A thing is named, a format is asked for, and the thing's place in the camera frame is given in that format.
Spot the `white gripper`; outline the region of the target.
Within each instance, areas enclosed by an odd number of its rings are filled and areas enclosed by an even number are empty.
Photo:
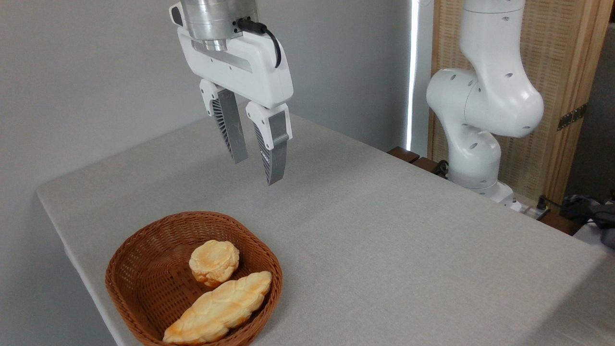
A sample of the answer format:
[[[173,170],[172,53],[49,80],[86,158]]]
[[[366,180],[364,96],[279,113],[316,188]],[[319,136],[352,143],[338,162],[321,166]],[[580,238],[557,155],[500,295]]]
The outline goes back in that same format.
[[[250,100],[246,113],[253,122],[267,184],[278,182],[285,173],[287,142],[293,138],[285,102],[294,86],[281,44],[266,33],[245,29],[259,21],[257,4],[178,2],[169,15],[178,27],[189,68],[202,77],[199,88],[207,114],[215,120],[233,161],[248,158],[236,93]]]

